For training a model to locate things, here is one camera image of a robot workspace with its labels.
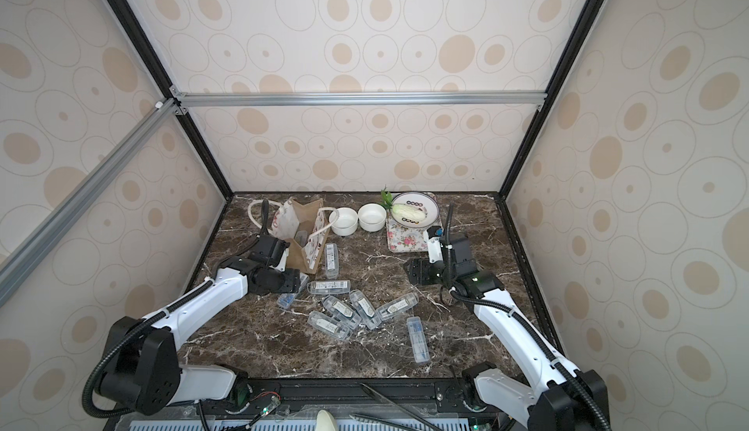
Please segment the clear compass case horizontal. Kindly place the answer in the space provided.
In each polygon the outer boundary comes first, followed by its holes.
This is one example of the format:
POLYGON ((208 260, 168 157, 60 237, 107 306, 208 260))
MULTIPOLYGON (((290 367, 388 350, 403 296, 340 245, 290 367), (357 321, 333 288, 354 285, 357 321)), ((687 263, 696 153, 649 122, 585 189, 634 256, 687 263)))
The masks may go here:
POLYGON ((337 296, 351 291, 349 280, 314 281, 307 285, 308 292, 314 296, 337 296))

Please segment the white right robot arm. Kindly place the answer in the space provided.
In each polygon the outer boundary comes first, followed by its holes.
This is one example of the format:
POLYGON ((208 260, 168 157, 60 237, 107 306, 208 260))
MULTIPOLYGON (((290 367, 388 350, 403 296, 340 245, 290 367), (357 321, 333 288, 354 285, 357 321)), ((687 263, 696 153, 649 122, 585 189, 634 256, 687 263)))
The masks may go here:
POLYGON ((529 430, 608 430, 610 408, 604 380, 583 372, 555 348, 513 300, 499 277, 476 263, 462 237, 425 235, 427 256, 404 268, 414 285, 439 285, 464 304, 503 344, 521 369, 515 380, 485 362, 462 372, 470 410, 495 408, 529 430))

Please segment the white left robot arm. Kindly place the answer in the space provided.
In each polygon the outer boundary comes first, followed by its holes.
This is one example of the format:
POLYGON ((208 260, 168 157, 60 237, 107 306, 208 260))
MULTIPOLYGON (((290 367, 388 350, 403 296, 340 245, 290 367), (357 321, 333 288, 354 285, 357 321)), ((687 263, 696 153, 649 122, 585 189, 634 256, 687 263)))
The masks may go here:
POLYGON ((251 394, 244 372, 228 366, 183 366, 177 353, 194 333, 247 294, 297 292, 300 271, 287 265, 289 249, 288 242, 261 234, 174 302, 142 318, 117 321, 83 385, 83 411, 95 419, 112 419, 128 413, 154 415, 170 406, 203 401, 243 410, 251 394))

